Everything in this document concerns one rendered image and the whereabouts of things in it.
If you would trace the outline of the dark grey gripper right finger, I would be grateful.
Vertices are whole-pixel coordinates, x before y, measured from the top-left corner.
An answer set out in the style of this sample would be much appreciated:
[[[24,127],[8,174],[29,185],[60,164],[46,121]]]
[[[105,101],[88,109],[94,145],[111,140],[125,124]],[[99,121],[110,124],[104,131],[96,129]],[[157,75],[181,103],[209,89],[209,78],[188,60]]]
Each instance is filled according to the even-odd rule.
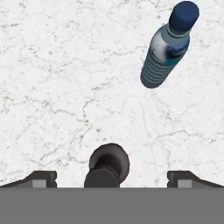
[[[168,188],[224,188],[224,185],[218,185],[213,182],[201,179],[191,171],[168,171]]]

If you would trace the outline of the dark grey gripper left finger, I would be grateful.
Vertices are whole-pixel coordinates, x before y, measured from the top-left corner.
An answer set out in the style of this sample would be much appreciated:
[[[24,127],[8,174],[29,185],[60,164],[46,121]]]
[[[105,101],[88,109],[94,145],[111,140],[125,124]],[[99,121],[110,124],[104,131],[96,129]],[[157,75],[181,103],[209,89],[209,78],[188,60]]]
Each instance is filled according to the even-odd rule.
[[[56,188],[56,171],[33,171],[27,177],[21,180],[3,185],[4,188]]]

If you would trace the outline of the dark brown glass bottle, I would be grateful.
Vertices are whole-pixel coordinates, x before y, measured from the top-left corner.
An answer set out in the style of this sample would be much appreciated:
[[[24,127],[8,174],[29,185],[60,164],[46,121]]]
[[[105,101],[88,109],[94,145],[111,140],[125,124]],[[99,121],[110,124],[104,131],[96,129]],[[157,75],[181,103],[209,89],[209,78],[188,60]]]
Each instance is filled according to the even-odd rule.
[[[107,143],[92,153],[85,188],[119,188],[130,172],[130,160],[122,146]]]

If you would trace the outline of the blue-capped ribbed plastic bottle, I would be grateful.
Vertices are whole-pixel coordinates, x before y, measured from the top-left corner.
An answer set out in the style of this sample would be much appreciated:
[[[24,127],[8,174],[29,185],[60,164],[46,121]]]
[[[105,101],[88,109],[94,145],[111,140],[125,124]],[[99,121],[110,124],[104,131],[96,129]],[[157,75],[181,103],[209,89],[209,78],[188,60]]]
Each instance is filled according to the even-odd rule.
[[[181,61],[190,45],[190,31],[199,18],[196,3],[182,1],[174,6],[168,22],[151,39],[140,79],[147,88],[158,88]]]

